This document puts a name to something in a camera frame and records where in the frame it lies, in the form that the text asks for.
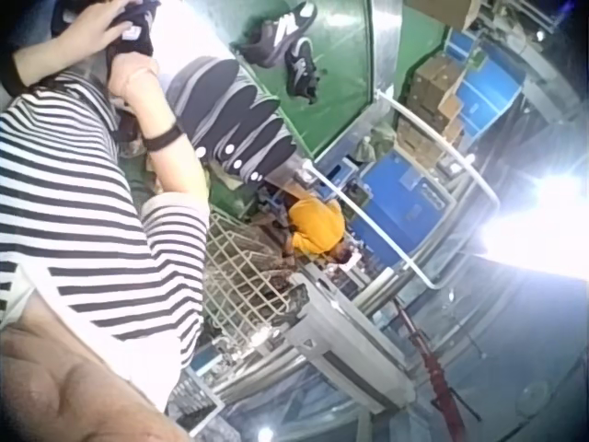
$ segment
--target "black shoe sole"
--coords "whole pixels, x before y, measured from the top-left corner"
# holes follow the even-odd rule
[[[245,119],[241,121],[237,130],[231,135],[231,137],[225,143],[225,146],[232,145],[234,149],[238,149],[246,141],[246,139],[258,130],[268,119],[278,110],[280,101],[277,99],[265,99],[253,106],[248,111]],[[225,149],[219,149],[219,153],[216,156],[220,162],[227,161],[231,156],[236,153],[233,150],[231,153],[226,153]]]
[[[292,138],[280,140],[268,155],[255,168],[262,178],[266,178],[269,174],[279,168],[288,158],[296,152],[296,145],[293,144]]]
[[[178,101],[172,105],[190,139],[196,135],[197,128],[233,85],[239,70],[236,60],[219,60],[208,67],[195,69],[200,64],[195,61],[187,66],[186,72],[184,69],[181,71],[179,81],[183,82],[184,88],[179,93]]]
[[[283,128],[284,122],[281,118],[276,118],[264,125],[261,130],[253,137],[250,143],[246,146],[240,154],[233,156],[226,162],[225,170],[232,175],[240,175],[241,170],[247,163],[255,157],[260,151],[266,149],[276,134]],[[237,161],[241,161],[239,169],[235,169],[233,165]]]
[[[250,107],[254,103],[256,94],[251,92],[251,87],[240,89],[234,97],[225,103],[219,114],[215,117],[213,125],[206,134],[198,140],[198,147],[206,148],[206,159],[211,159],[214,152],[220,147],[225,152],[225,146],[219,146],[224,137],[235,132],[236,128],[243,124],[251,112]]]

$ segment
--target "sneaker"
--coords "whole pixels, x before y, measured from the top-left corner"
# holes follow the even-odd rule
[[[317,86],[319,78],[317,67],[313,62],[313,43],[303,38],[294,43],[285,55],[288,70],[288,95],[303,97],[309,104],[317,102]]]
[[[288,48],[299,40],[317,18],[317,7],[311,2],[298,5],[276,21],[265,21],[254,43],[239,49],[250,64],[273,67],[283,59]]]

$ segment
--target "worker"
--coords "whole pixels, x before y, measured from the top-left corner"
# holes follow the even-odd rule
[[[337,264],[350,260],[352,250],[344,241],[345,220],[336,200],[325,204],[315,196],[298,199],[287,193],[284,206],[292,232],[284,242],[284,258],[290,259],[299,250],[305,254],[324,254]]]
[[[190,440],[162,412],[202,324],[202,166],[155,62],[117,55],[110,92],[133,109],[165,191],[138,215],[101,85],[63,71],[130,28],[110,28],[129,3],[92,5],[0,60],[15,96],[0,115],[0,421],[21,440]]]

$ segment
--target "floor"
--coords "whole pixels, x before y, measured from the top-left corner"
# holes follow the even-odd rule
[[[299,0],[187,0],[209,17],[227,44],[244,41],[263,19],[288,12]],[[314,44],[319,70],[319,102],[291,99],[283,65],[255,67],[259,81],[281,99],[286,117],[310,156],[316,157],[368,105],[370,99],[369,28],[365,0],[315,0],[319,15],[307,36]]]

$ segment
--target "wire mesh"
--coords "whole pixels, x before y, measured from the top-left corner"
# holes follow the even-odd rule
[[[252,337],[271,328],[288,310],[290,287],[281,250],[257,227],[221,212],[211,215],[204,288],[205,310],[239,349],[255,345]]]

